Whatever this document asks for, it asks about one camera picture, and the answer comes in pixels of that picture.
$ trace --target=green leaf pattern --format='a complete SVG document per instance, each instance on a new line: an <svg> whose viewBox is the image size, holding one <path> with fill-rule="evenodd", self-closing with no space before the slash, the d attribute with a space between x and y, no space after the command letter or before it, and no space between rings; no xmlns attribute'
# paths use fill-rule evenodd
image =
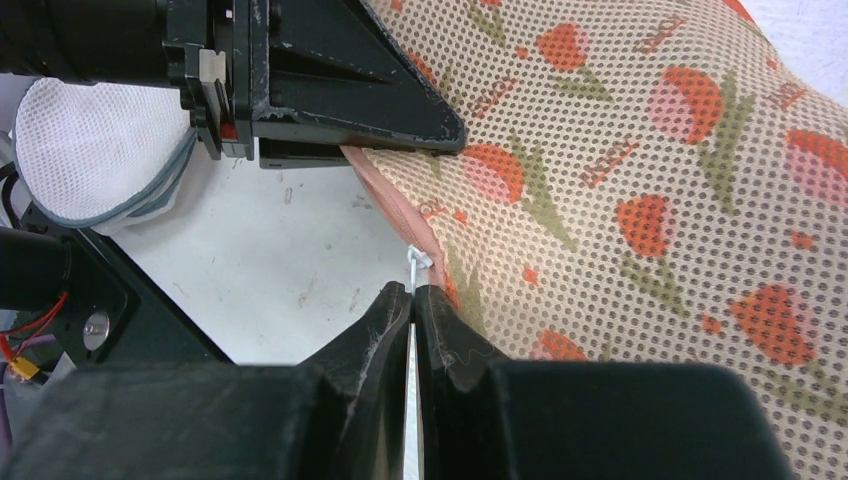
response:
<svg viewBox="0 0 848 480"><path fill-rule="evenodd" d="M598 355L599 362L611 362L612 361L612 342L607 341L604 344L604 350Z"/></svg>
<svg viewBox="0 0 848 480"><path fill-rule="evenodd" d="M721 211L727 215L739 215L733 202L733 183L736 147L742 131L754 108L756 95L751 94L736 101L736 72L730 70L721 84L724 112L713 134L712 149L707 142L698 144L698 157L704 176L718 196Z"/></svg>
<svg viewBox="0 0 848 480"><path fill-rule="evenodd" d="M442 74L442 78L439 79L439 84L436 88L439 90L439 93L442 94L445 100L453 107L454 110L459 111L460 107L462 107L465 102L465 95L463 92L452 92L453 88L453 61L448 64L448 68L445 69L445 72Z"/></svg>
<svg viewBox="0 0 848 480"><path fill-rule="evenodd" d="M585 65L580 67L577 70L577 73L583 77L582 82L577 82L570 78L551 75L549 77L552 82L551 86L554 90L574 95L575 97L588 98L599 102L615 103L615 98L610 95L601 81L598 80L598 77L596 77L595 74L592 73L592 71Z"/></svg>
<svg viewBox="0 0 848 480"><path fill-rule="evenodd" d="M506 34L503 29L503 17L499 7L492 7L492 18L489 19L483 10L477 5L477 0L468 0L466 2L466 13L471 19L471 23L477 26L480 30L488 35L501 48L506 48Z"/></svg>
<svg viewBox="0 0 848 480"><path fill-rule="evenodd" d="M427 162L427 165L430 166L430 171L433 172L433 176L436 177L436 180L442 179L442 161L439 157L435 155L431 155L429 153L420 153L421 158Z"/></svg>
<svg viewBox="0 0 848 480"><path fill-rule="evenodd" d="M633 258L632 252L625 252L622 255L618 269L624 277L635 283L639 290L656 298L675 314L689 318L691 314L683 306L683 298L677 291L677 282L668 260L665 256L656 257L656 260L659 264L659 277L654 276L650 269L640 265Z"/></svg>
<svg viewBox="0 0 848 480"><path fill-rule="evenodd" d="M771 380L765 382L765 390L789 405L820 417L822 420L848 424L848 398L839 390L839 386L822 370L818 361L807 364L808 371L816 378L824 395L798 385L787 375L781 375L771 369L763 369L762 374Z"/></svg>
<svg viewBox="0 0 848 480"><path fill-rule="evenodd" d="M462 318L474 331L485 337L486 327L483 323L483 300L480 296L483 285L480 284L478 265L474 265L471 273L466 276L462 257L457 254L456 248L448 244L446 250L448 275L450 275L459 296L459 307Z"/></svg>
<svg viewBox="0 0 848 480"><path fill-rule="evenodd" d="M509 140L512 154L515 155L524 170L524 190L530 197L521 199L521 208L545 227L554 238L562 242L566 248L572 252L577 251L577 242L571 238L568 230L562 225L556 205L554 205L548 191L545 160L542 156L541 145L536 142L533 145L533 150L528 154L514 130L510 132Z"/></svg>

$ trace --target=tulip print fabric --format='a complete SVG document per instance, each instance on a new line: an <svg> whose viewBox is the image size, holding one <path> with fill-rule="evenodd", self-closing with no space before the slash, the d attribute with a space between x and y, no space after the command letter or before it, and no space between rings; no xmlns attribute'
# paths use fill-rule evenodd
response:
<svg viewBox="0 0 848 480"><path fill-rule="evenodd" d="M346 152L475 330L730 368L801 478L848 478L848 114L739 1L371 5L468 145Z"/></svg>

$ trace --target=red tulip pattern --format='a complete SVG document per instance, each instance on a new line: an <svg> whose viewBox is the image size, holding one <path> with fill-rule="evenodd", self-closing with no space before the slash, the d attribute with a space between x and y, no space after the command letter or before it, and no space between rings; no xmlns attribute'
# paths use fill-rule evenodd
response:
<svg viewBox="0 0 848 480"><path fill-rule="evenodd" d="M754 346L776 363L805 365L815 358L815 324L786 286L763 287L733 302L730 313Z"/></svg>
<svg viewBox="0 0 848 480"><path fill-rule="evenodd" d="M745 10L745 7L739 0L721 0L725 5L730 7L734 12L736 12L739 17L743 18L746 22L754 23L754 19L751 18L751 14L748 13L748 10Z"/></svg>
<svg viewBox="0 0 848 480"><path fill-rule="evenodd" d="M436 76L433 75L433 70L429 65L427 65L427 62L425 62L420 55L410 49L406 50L406 56L409 58L409 61L415 65L415 68L421 73L421 75L423 75L431 85L436 86Z"/></svg>
<svg viewBox="0 0 848 480"><path fill-rule="evenodd" d="M539 346L530 352L533 360L563 360L585 362L589 360L574 341L565 335L545 330L539 336Z"/></svg>
<svg viewBox="0 0 848 480"><path fill-rule="evenodd" d="M589 37L582 28L572 23L557 25L536 39L536 48L557 72L550 76L555 90L578 98L615 103L603 83L586 66ZM571 72L577 72L582 81L562 76Z"/></svg>
<svg viewBox="0 0 848 480"><path fill-rule="evenodd" d="M733 200L736 147L755 99L750 94L737 100L733 70L719 87L700 70L669 67L648 101L648 116L658 131L672 140L697 145L699 165L728 215L739 214Z"/></svg>
<svg viewBox="0 0 848 480"><path fill-rule="evenodd" d="M621 256L619 272L639 287L639 290L656 298L675 314L688 318L677 281L666 254L674 238L674 218L666 197L646 195L621 203L615 210L622 236L632 251ZM651 259L658 268L647 268L633 254Z"/></svg>
<svg viewBox="0 0 848 480"><path fill-rule="evenodd" d="M698 317L701 320L701 329L704 332L711 335L718 335L721 333L721 322L717 318L707 315L706 313L701 313Z"/></svg>
<svg viewBox="0 0 848 480"><path fill-rule="evenodd" d="M820 133L786 133L786 164L804 193L848 208L848 147Z"/></svg>
<svg viewBox="0 0 848 480"><path fill-rule="evenodd" d="M521 278L534 287L539 286L539 272L537 270L533 270L530 267L524 267L524 273L521 275Z"/></svg>
<svg viewBox="0 0 848 480"><path fill-rule="evenodd" d="M460 153L465 178L490 200L519 204L566 248L577 250L548 191L541 145L537 142L528 152L515 132L510 134L510 144L512 152L490 144L466 147Z"/></svg>

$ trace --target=black cable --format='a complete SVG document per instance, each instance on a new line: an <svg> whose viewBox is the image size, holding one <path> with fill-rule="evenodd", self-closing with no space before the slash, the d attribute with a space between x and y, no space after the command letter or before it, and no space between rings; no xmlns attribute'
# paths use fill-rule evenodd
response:
<svg viewBox="0 0 848 480"><path fill-rule="evenodd" d="M3 169L9 165L11 165L14 169L15 164L13 163L4 165ZM12 190L15 188L15 184L18 183L18 178L20 178L20 175L18 175L17 170L15 170L8 176L6 183L3 184L3 210L6 211L6 216L9 217L9 222L12 224L12 228L15 230L23 230L21 219L18 218L18 214L16 214L15 210L12 208Z"/></svg>
<svg viewBox="0 0 848 480"><path fill-rule="evenodd" d="M15 173L17 168L15 168L14 162L9 162L6 165L0 167L0 182L6 179L9 175Z"/></svg>

